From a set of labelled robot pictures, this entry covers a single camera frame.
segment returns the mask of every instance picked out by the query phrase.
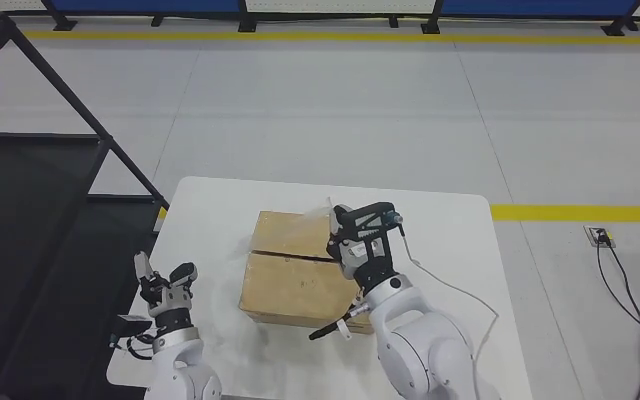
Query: white wall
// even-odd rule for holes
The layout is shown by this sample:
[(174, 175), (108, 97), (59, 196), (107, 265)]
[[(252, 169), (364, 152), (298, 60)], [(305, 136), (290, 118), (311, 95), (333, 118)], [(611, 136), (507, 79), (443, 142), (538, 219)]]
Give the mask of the white wall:
[(0, 11), (44, 10), (37, 0), (0, 0)]

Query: blue wall panel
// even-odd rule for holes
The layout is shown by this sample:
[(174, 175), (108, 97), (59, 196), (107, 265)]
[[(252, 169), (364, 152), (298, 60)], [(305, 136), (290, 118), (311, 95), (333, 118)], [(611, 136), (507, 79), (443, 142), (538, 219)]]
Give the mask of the blue wall panel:
[(445, 0), (446, 14), (476, 15), (621, 15), (633, 0)]
[(237, 0), (53, 0), (61, 11), (229, 12)]

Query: black metal pole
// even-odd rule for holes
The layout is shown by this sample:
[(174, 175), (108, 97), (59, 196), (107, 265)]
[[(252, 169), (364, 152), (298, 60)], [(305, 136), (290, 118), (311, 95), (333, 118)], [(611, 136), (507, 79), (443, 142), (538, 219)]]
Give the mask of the black metal pole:
[(82, 119), (100, 136), (102, 140), (108, 143), (109, 148), (129, 168), (129, 171), (142, 183), (142, 185), (151, 193), (151, 195), (161, 202), (165, 209), (169, 209), (169, 202), (158, 192), (153, 184), (147, 179), (138, 166), (129, 158), (122, 147), (113, 139), (113, 136), (107, 132), (102, 124), (91, 114), (91, 111), (82, 103), (71, 88), (62, 80), (60, 75), (49, 65), (47, 60), (42, 57), (38, 50), (29, 42), (22, 34), (16, 24), (6, 15), (0, 15), (0, 21), (6, 28), (10, 29), (10, 38), (22, 51), (22, 53), (35, 65), (36, 68), (44, 75), (45, 78), (56, 88), (56, 90), (64, 97), (64, 99), (73, 107), (74, 110), (82, 117)]
[(5, 44), (9, 41), (9, 28), (7, 28), (7, 24), (0, 19), (0, 50), (4, 47)]
[(238, 0), (238, 13), (240, 15), (240, 24), (238, 25), (238, 32), (253, 33), (256, 31), (258, 25), (255, 17), (247, 10), (246, 0)]
[(390, 28), (398, 28), (400, 25), (398, 24), (398, 16), (393, 14), (389, 17), (389, 27)]
[(444, 0), (436, 0), (436, 4), (433, 5), (433, 11), (426, 24), (420, 24), (422, 33), (424, 34), (438, 34), (440, 33), (440, 27), (438, 26), (438, 18), (442, 14), (442, 5)]
[(154, 28), (159, 27), (162, 24), (162, 21), (164, 21), (164, 16), (162, 15), (156, 15), (155, 17), (153, 17), (153, 19), (151, 20), (151, 26), (153, 26)]
[(611, 25), (603, 26), (602, 30), (604, 33), (606, 33), (607, 36), (624, 36), (624, 32), (622, 32), (624, 26), (628, 26), (631, 30), (637, 30), (632, 18), (638, 7), (640, 7), (640, 0), (634, 1), (629, 10), (621, 17), (614, 19)]
[(56, 26), (53, 28), (54, 31), (70, 31), (78, 23), (78, 21), (69, 21), (64, 14), (56, 9), (51, 0), (42, 0), (42, 5), (47, 9), (53, 20), (56, 21)]

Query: cardboard box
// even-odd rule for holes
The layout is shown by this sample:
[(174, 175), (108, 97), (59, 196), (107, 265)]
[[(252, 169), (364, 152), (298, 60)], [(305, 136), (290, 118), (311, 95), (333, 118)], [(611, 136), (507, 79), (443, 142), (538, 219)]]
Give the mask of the cardboard box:
[[(310, 328), (342, 317), (359, 288), (326, 253), (328, 238), (328, 217), (261, 212), (240, 309), (257, 322)], [(373, 333), (367, 314), (347, 326), (354, 333)]]

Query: cable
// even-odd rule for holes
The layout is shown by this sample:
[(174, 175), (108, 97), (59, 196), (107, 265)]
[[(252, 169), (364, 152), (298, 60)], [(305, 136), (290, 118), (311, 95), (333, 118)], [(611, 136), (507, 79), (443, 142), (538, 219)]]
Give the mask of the cable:
[(609, 250), (611, 250), (613, 257), (616, 259), (616, 262), (618, 263), (618, 267), (620, 267), (620, 271), (622, 271), (622, 276), (624, 277), (624, 287), (627, 290), (627, 296), (629, 296), (629, 300), (631, 300), (631, 304), (633, 305), (633, 308), (636, 310), (636, 313), (638, 313), (638, 316), (640, 316), (640, 309), (638, 309), (636, 300), (633, 298), (633, 295), (631, 294), (631, 288), (629, 287), (629, 279), (627, 278), (627, 271), (624, 270), (624, 267), (622, 266), (622, 263), (618, 259), (618, 255), (616, 254), (616, 251), (613, 250), (613, 247), (610, 244), (607, 244), (607, 245), (609, 246)]
[(132, 336), (129, 339), (127, 339), (127, 350), (129, 351), (129, 353), (133, 356), (133, 358), (137, 358), (138, 360), (142, 360), (142, 361), (149, 361), (152, 359), (152, 357), (150, 356), (143, 356), (141, 354), (138, 354), (138, 352), (131, 347), (131, 343), (133, 342), (133, 339), (135, 337)]
[[(633, 314), (631, 314), (631, 312), (627, 309), (627, 307), (625, 307), (620, 300), (618, 300), (618, 296), (616, 296), (615, 293), (613, 293), (613, 290), (611, 290), (611, 287), (609, 286), (609, 282), (607, 282), (607, 278), (604, 276), (604, 272), (602, 271), (602, 262), (600, 261), (600, 239), (598, 239), (598, 243), (596, 245), (596, 255), (598, 257), (598, 269), (600, 269), (600, 276), (602, 276), (602, 280), (604, 281), (604, 285), (607, 287), (607, 289), (609, 290), (609, 293), (611, 293), (611, 296), (613, 296), (614, 300), (616, 301), (616, 303), (618, 303), (618, 305), (620, 306), (620, 308), (622, 308), (624, 310), (624, 312), (626, 312), (627, 314), (629, 314), (629, 316), (636, 321), (636, 323), (640, 324), (640, 319), (638, 319), (636, 316), (634, 316)], [(620, 262), (618, 261), (618, 265), (620, 266), (620, 269), (623, 271), (623, 276), (624, 276), (624, 280), (627, 283), (627, 290), (629, 288), (628, 286), (628, 281), (627, 281), (627, 274), (624, 271), (624, 268), (622, 267), (622, 264), (620, 264)], [(629, 294), (629, 298), (633, 298), (633, 296), (631, 296), (631, 291), (628, 290), (627, 292)]]
[(430, 277), (432, 277), (436, 281), (440, 282), (441, 284), (445, 285), (446, 287), (451, 288), (453, 290), (457, 290), (458, 292), (466, 294), (467, 296), (471, 297), (472, 299), (478, 301), (479, 303), (481, 303), (483, 306), (485, 306), (487, 309), (489, 309), (493, 313), (493, 319), (491, 320), (491, 323), (489, 324), (489, 328), (487, 328), (487, 332), (482, 337), (482, 340), (480, 341), (480, 345), (478, 345), (478, 350), (476, 351), (476, 355), (473, 357), (473, 389), (474, 389), (475, 394), (476, 394), (476, 399), (479, 400), (480, 399), (480, 393), (478, 391), (478, 379), (477, 379), (478, 378), (478, 360), (480, 359), (480, 354), (482, 352), (482, 348), (484, 347), (485, 343), (487, 343), (487, 341), (489, 340), (489, 336), (491, 335), (491, 331), (493, 330), (494, 325), (498, 321), (498, 318), (500, 318), (500, 314), (498, 314), (498, 312), (493, 307), (491, 307), (489, 304), (487, 304), (486, 301), (482, 300), (478, 296), (476, 296), (476, 295), (474, 295), (472, 293), (469, 293), (464, 289), (460, 289), (459, 287), (453, 286), (452, 284), (443, 281), (442, 279), (440, 279), (436, 275), (434, 275), (431, 271), (429, 271), (428, 269), (424, 268), (422, 266), (422, 264), (420, 264), (420, 261), (418, 261), (418, 260), (414, 259), (413, 257), (411, 257), (411, 251), (409, 250), (409, 243), (407, 242), (407, 238), (404, 235), (404, 230), (403, 229), (400, 230), (400, 234), (401, 234), (400, 236), (402, 236), (402, 240), (404, 241), (404, 248), (407, 250), (407, 256), (409, 257), (409, 260), (411, 260), (413, 265), (415, 265), (416, 267), (418, 267), (422, 271), (426, 272)]

